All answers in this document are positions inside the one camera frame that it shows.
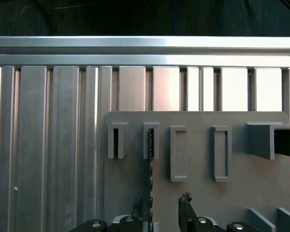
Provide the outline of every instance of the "dark ceiling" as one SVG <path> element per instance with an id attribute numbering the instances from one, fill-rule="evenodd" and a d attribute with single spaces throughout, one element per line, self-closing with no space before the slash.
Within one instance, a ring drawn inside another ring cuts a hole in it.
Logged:
<path id="1" fill-rule="evenodd" d="M 46 21 L 32 2 L 0 3 L 0 35 L 290 36 L 279 0 L 40 0 Z"/>

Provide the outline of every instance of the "screw head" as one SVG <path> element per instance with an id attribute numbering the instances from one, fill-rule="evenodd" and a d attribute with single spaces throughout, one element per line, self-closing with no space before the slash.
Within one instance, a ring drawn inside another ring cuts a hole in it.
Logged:
<path id="1" fill-rule="evenodd" d="M 126 219 L 126 222 L 132 222 L 132 221 L 134 221 L 134 220 L 133 220 L 133 218 L 131 218 L 131 217 L 128 217 L 128 218 Z"/>
<path id="2" fill-rule="evenodd" d="M 101 226 L 101 224 L 99 222 L 95 222 L 92 224 L 92 227 L 99 227 L 99 226 Z"/>
<path id="3" fill-rule="evenodd" d="M 202 223 L 202 224 L 205 224 L 205 223 L 206 223 L 206 219 L 203 218 L 203 217 L 200 217 L 200 218 L 198 219 L 198 221 L 199 221 L 200 223 Z"/>
<path id="4" fill-rule="evenodd" d="M 234 224 L 233 227 L 236 228 L 239 231 L 244 229 L 244 227 L 242 225 L 240 225 L 240 224 Z"/>

